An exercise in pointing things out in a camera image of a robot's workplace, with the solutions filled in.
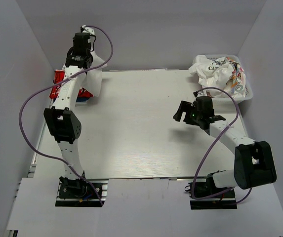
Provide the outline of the green and white t shirt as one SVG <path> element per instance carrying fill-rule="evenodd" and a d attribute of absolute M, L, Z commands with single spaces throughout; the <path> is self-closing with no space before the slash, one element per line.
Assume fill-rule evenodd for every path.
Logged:
<path fill-rule="evenodd" d="M 91 52 L 91 55 L 93 57 L 93 62 L 91 67 L 96 67 L 101 64 L 103 64 L 105 61 L 99 57 L 95 51 Z M 101 91 L 101 85 L 102 85 L 102 70 L 107 66 L 107 63 L 103 66 L 88 71 L 86 73 L 85 80 L 82 82 L 82 88 L 84 88 L 86 91 L 91 93 L 94 97 L 98 97 Z"/>

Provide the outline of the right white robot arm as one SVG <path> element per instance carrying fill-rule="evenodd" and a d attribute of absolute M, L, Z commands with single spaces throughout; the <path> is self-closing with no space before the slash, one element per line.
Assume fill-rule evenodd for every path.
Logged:
<path fill-rule="evenodd" d="M 245 190 L 276 182 L 277 173 L 269 143 L 244 136 L 224 117 L 216 115 L 210 97 L 201 96 L 194 102 L 181 101 L 173 119 L 199 126 L 234 155 L 232 170 L 208 175 L 206 190 L 210 196 L 219 196 L 224 188 L 240 187 Z"/>

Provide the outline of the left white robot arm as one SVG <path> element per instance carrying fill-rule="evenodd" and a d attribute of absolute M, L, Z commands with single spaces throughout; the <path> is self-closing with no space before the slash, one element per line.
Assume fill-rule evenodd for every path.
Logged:
<path fill-rule="evenodd" d="M 78 151 L 81 122 L 73 112 L 86 73 L 78 76 L 75 74 L 91 66 L 93 57 L 90 51 L 91 35 L 76 33 L 73 37 L 73 46 L 67 53 L 63 67 L 64 79 L 69 79 L 69 81 L 61 85 L 53 105 L 44 111 L 49 132 L 60 148 L 62 159 L 67 162 L 65 174 L 60 177 L 60 181 L 77 197 L 84 196 L 88 186 L 79 178 L 79 176 L 85 176 Z"/>

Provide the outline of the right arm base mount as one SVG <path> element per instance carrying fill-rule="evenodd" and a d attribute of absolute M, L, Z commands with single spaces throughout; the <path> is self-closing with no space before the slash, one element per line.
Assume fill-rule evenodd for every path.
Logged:
<path fill-rule="evenodd" d="M 189 182 L 184 191 L 189 194 L 191 210 L 237 209 L 233 189 L 217 188 L 213 173 L 198 177 L 195 184 Z"/>

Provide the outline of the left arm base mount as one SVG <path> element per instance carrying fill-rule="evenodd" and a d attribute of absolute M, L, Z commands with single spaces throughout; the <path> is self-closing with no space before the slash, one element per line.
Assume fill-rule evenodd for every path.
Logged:
<path fill-rule="evenodd" d="M 91 180 L 89 185 L 82 179 L 59 178 L 55 201 L 56 207 L 102 207 L 108 189 L 108 180 Z"/>

